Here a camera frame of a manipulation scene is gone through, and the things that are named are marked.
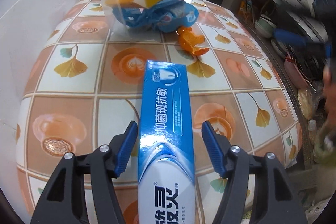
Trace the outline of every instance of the person's arm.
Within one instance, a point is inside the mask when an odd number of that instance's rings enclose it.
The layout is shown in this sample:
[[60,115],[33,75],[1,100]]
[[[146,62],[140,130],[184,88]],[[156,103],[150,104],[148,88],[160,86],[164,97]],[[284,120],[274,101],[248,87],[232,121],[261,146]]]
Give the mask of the person's arm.
[[326,66],[323,71],[323,94],[326,98],[325,109],[328,112],[328,122],[336,126],[336,84],[331,82],[331,73]]

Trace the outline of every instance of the tooth logo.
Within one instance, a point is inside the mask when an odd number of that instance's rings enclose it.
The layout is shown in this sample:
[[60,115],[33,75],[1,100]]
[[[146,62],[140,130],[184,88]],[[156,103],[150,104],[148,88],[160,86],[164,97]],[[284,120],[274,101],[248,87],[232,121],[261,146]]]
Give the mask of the tooth logo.
[[172,70],[158,69],[153,73],[152,80],[154,82],[162,82],[165,86],[174,85],[179,81],[179,72],[175,68],[171,69]]

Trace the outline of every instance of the orange peel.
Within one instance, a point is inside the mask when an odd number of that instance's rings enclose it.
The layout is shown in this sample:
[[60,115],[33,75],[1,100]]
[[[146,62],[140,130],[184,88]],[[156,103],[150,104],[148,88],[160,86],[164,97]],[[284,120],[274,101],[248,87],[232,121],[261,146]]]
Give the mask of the orange peel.
[[178,42],[181,48],[196,56],[207,53],[209,51],[208,48],[196,47],[196,45],[204,43],[204,35],[195,35],[191,32],[191,30],[191,27],[184,26],[181,26],[177,29],[177,33],[179,34]]

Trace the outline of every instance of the plastic bottle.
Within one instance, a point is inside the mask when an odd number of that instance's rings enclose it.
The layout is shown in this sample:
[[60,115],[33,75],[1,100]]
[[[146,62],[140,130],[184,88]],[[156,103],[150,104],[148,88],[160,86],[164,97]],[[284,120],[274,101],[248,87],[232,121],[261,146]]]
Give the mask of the plastic bottle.
[[316,126],[316,121],[315,120],[310,120],[308,122],[308,132],[309,132],[309,140],[311,144],[315,143],[315,138],[317,135],[317,126]]

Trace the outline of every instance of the blue toothpaste box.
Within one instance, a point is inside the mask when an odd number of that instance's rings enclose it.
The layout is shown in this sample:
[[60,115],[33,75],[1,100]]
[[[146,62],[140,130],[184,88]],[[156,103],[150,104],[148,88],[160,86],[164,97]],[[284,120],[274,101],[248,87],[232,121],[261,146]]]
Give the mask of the blue toothpaste box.
[[194,177],[186,67],[148,60],[138,152],[139,224],[194,224]]

